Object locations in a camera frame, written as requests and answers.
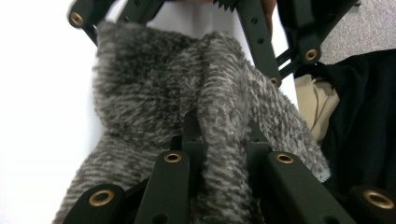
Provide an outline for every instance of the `gray fabric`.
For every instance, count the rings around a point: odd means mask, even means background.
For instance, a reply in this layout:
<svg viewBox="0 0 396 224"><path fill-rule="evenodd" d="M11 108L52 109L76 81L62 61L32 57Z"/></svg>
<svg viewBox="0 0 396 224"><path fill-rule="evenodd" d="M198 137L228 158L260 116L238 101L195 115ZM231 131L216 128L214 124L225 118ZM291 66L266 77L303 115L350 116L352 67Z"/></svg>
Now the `gray fabric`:
<svg viewBox="0 0 396 224"><path fill-rule="evenodd" d="M148 177L195 107L208 149L205 181L191 201L194 223L263 223L248 185L244 142L250 117L273 150L298 155L320 181L330 176L294 105L245 59L233 38L213 33L198 40L110 22L99 25L98 35L94 99L106 132L53 223L61 223L93 186L128 189Z"/></svg>
<svg viewBox="0 0 396 224"><path fill-rule="evenodd" d="M396 49L396 0L364 0L324 40L320 61L337 63L382 49Z"/></svg>

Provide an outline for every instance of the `fuzzy gray sweater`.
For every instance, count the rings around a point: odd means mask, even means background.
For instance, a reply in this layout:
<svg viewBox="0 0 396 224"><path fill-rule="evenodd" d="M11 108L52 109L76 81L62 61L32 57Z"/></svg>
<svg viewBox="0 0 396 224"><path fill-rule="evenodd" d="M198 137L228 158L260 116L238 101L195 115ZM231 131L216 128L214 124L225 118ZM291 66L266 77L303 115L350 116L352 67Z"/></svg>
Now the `fuzzy gray sweater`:
<svg viewBox="0 0 396 224"><path fill-rule="evenodd" d="M263 223L242 144L250 118L273 150L297 155L319 181L330 176L294 105L246 60L233 38L213 33L193 39L131 23L102 22L97 31L94 101L106 131L78 170L53 223L62 223L91 187L113 183L128 189L147 178L194 108L208 148L191 222Z"/></svg>

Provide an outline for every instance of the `metal grommet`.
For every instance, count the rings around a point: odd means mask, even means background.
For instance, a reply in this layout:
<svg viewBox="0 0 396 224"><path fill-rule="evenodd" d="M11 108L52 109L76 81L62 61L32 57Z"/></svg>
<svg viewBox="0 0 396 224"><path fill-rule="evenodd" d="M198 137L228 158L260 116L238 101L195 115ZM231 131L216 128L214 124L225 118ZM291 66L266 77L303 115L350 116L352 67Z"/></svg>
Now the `metal grommet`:
<svg viewBox="0 0 396 224"><path fill-rule="evenodd" d="M167 162L172 162L172 163L173 163L173 162L181 161L181 155L178 154L178 153L175 153L175 152L166 154L166 156L165 156L165 161L167 161Z"/></svg>
<svg viewBox="0 0 396 224"><path fill-rule="evenodd" d="M290 164L290 163L294 162L294 158L291 156L288 156L286 154L277 154L276 159L278 161L286 163L286 164Z"/></svg>
<svg viewBox="0 0 396 224"><path fill-rule="evenodd" d="M271 82L276 85L277 84L277 78L276 77L271 77Z"/></svg>
<svg viewBox="0 0 396 224"><path fill-rule="evenodd" d="M84 20L77 12L70 13L70 20L78 27L82 26Z"/></svg>
<svg viewBox="0 0 396 224"><path fill-rule="evenodd" d="M306 54L305 54L305 58L308 61L313 61L318 57L318 51L315 49L311 49L309 50Z"/></svg>
<svg viewBox="0 0 396 224"><path fill-rule="evenodd" d="M99 195L101 194L105 194L106 197L105 198L100 198ZM99 206L103 206L109 202L111 202L111 200L113 200L114 198L114 192L110 189L101 189L96 191L90 198L90 205L95 206L95 207L99 207Z"/></svg>
<svg viewBox="0 0 396 224"><path fill-rule="evenodd" d="M369 203L380 208L392 209L395 206L390 198L371 189L364 191L363 196Z"/></svg>

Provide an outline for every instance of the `white wall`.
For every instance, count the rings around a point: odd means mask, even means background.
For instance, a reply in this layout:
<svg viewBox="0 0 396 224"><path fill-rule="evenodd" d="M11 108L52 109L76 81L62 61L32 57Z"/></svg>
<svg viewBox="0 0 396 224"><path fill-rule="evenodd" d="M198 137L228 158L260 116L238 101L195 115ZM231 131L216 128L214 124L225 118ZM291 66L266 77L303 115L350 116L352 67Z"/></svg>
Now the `white wall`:
<svg viewBox="0 0 396 224"><path fill-rule="evenodd" d="M82 31L68 24L66 13L70 3L70 0L2 3L2 224L50 223L75 171L102 132L92 106L95 45ZM218 27L227 22L212 17L214 21ZM171 29L172 25L168 22L162 28ZM286 48L278 26L274 41L278 49ZM290 83L290 95L295 97Z"/></svg>

